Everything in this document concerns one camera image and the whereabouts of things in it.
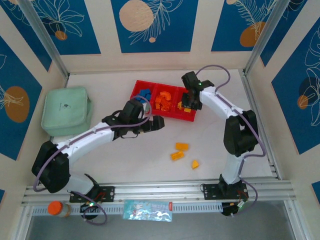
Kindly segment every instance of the mint green pouch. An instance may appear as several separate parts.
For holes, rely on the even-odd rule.
[[[53,137],[81,134],[89,130],[92,113],[84,87],[51,90],[45,97],[41,127]]]

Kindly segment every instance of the small jar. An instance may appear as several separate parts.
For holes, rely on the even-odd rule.
[[[48,213],[53,216],[66,218],[71,213],[71,206],[60,201],[53,201],[48,206]]]

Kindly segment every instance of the orange lid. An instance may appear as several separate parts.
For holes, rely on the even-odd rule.
[[[61,213],[64,205],[60,201],[53,201],[48,206],[48,212],[51,215],[58,215]]]

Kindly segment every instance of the blue wrapper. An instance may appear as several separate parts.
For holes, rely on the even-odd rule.
[[[125,200],[123,219],[171,222],[172,202]]]

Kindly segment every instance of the red divided container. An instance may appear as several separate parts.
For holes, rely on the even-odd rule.
[[[180,110],[178,108],[178,103],[182,100],[182,94],[188,92],[184,87],[137,80],[130,98],[139,95],[140,90],[145,89],[150,89],[151,91],[150,104],[152,106],[153,115],[181,119],[190,122],[193,122],[195,120],[195,110],[191,110],[191,112],[185,112],[183,109]],[[156,97],[160,95],[160,92],[168,92],[171,94],[172,107],[170,111],[161,111],[159,109],[156,109]]]

